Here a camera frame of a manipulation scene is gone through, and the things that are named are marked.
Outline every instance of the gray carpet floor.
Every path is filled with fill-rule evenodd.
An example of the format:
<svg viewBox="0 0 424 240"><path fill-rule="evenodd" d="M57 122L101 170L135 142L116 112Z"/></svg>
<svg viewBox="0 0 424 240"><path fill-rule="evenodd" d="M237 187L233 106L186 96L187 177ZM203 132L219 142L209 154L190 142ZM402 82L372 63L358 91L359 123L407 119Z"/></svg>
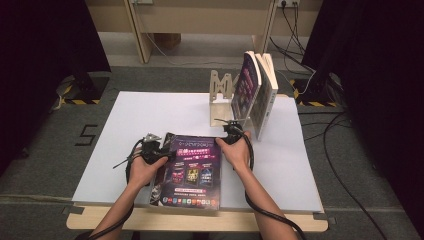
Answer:
<svg viewBox="0 0 424 240"><path fill-rule="evenodd" d="M84 232L68 229L63 211L72 205L70 199L119 91L208 92L210 70L113 67L111 74L96 73L110 77L100 103L66 104L49 114L28 146L29 156L15 159L1 176L0 239L74 239ZM216 70L220 76L238 74L237 69ZM289 79L296 77L286 74ZM277 78L279 92L293 96L282 75ZM330 221L326 232L307 233L308 239L381 239L370 219L343 189L326 158L320 134L336 114L319 112L340 112L343 108L298 106L298 111L312 171ZM390 185L373 168L349 115L338 121L326 135L326 148L346 187L388 239L420 239ZM95 125L85 132L95 135L92 144L88 144L89 138L80 137L86 125ZM123 233L122 239L130 239L130 233Z"/></svg>

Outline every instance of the forearm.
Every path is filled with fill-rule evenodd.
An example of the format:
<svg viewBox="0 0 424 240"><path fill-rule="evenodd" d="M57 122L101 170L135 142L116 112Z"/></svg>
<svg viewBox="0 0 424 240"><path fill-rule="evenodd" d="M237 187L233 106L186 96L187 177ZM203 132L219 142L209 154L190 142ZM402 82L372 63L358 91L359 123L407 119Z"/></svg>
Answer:
<svg viewBox="0 0 424 240"><path fill-rule="evenodd" d="M256 179L249 168L241 170L238 169L237 174L243 182L247 195L255 205L268 212L284 216L281 209L274 202L268 192L263 188L263 186ZM254 213L263 239L297 239L296 234L289 225L281 223L259 212L255 211Z"/></svg>
<svg viewBox="0 0 424 240"><path fill-rule="evenodd" d="M121 220L131 209L139 191L140 188L138 186L127 185L121 196L119 196L116 202L112 205L91 235L98 233ZM122 226L98 239L118 239L121 230Z"/></svg>

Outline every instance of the hand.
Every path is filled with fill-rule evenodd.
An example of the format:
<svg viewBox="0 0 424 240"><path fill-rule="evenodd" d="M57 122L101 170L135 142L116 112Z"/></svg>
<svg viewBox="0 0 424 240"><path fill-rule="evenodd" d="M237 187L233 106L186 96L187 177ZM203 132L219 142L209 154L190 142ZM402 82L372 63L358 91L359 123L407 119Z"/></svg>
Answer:
<svg viewBox="0 0 424 240"><path fill-rule="evenodd" d="M168 161L168 157L162 157L152 165L147 164L144 159L139 156L134 158L131 165L130 180L128 185L135 185L141 189L155 175L156 171Z"/></svg>
<svg viewBox="0 0 424 240"><path fill-rule="evenodd" d="M249 131L244 132L250 139L251 134ZM249 168L248 163L250 159L249 148L244 138L240 138L236 143L228 145L221 138L215 139L216 143L221 147L227 161L233 165L236 172Z"/></svg>

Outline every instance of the upright book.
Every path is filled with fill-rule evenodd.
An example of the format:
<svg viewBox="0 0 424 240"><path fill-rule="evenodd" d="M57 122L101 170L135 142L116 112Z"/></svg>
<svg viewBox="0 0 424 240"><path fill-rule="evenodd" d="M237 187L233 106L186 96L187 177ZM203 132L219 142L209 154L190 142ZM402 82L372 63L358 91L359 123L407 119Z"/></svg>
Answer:
<svg viewBox="0 0 424 240"><path fill-rule="evenodd" d="M249 117L261 84L262 78L255 54L247 51L244 53L243 65L231 100L234 119L239 120L242 125Z"/></svg>
<svg viewBox="0 0 424 240"><path fill-rule="evenodd" d="M271 54L255 54L255 56L260 69L262 85L253 103L250 119L255 129L256 138L261 141L268 119L271 116L272 106L277 96L278 83Z"/></svg>

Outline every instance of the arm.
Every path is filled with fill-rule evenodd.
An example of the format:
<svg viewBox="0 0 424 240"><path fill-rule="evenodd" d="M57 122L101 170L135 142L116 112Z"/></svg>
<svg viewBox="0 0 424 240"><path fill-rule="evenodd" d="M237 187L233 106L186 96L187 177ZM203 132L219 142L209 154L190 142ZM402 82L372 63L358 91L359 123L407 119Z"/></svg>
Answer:
<svg viewBox="0 0 424 240"><path fill-rule="evenodd" d="M284 216L284 213L274 202L268 192L262 187L261 183L256 179L253 172L248 166L249 150L243 138L232 145L226 144L222 139L217 138L216 142L221 146L226 159L233 165L234 170L240 177L246 193L249 198L258 207L269 212ZM297 239L294 230L284 223L274 220L270 217L262 215L254 211L256 222L263 239Z"/></svg>
<svg viewBox="0 0 424 240"><path fill-rule="evenodd" d="M125 216L125 214L127 214L131 209L138 192L140 192L141 188L150 182L150 179L154 176L156 170L165 164L167 160L167 157L163 157L154 164L149 165L141 157L136 157L131 165L128 185L91 235L112 226ZM122 226L98 239L118 239L121 230Z"/></svg>

